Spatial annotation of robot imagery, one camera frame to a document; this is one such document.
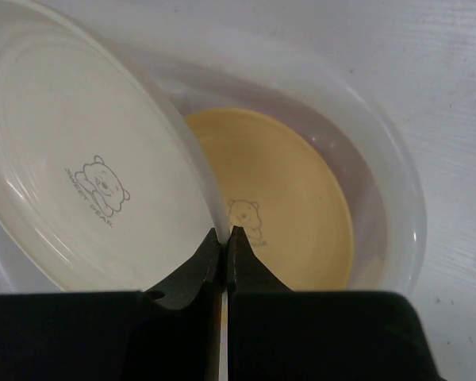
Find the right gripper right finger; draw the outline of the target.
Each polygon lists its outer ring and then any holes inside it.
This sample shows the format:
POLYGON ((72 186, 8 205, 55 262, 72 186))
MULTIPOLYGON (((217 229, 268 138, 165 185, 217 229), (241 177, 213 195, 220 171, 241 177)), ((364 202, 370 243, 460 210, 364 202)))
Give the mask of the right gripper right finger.
POLYGON ((417 312, 388 291, 292 291, 240 227, 227 249, 231 380, 437 380, 417 312))

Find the cream plate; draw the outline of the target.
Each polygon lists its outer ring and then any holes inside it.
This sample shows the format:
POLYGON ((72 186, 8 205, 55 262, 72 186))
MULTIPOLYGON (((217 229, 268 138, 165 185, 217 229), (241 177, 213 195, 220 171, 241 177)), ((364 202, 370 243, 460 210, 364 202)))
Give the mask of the cream plate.
POLYGON ((182 116, 93 34, 0 1, 0 224, 66 291, 146 290, 228 219, 182 116))

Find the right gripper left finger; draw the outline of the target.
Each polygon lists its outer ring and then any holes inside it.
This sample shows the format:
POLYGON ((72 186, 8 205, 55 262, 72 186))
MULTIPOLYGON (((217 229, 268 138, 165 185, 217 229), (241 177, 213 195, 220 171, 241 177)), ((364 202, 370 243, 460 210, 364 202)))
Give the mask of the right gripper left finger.
POLYGON ((0 295, 0 380, 215 380, 221 245, 145 291, 0 295))

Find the orange plate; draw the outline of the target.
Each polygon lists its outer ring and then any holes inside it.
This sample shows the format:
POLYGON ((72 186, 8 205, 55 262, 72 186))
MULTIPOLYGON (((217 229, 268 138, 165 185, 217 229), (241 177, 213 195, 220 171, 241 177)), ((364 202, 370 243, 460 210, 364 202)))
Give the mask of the orange plate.
POLYGON ((329 166, 301 136, 251 110, 186 116, 217 179, 230 226, 294 291, 346 288, 355 251, 351 214, 329 166))

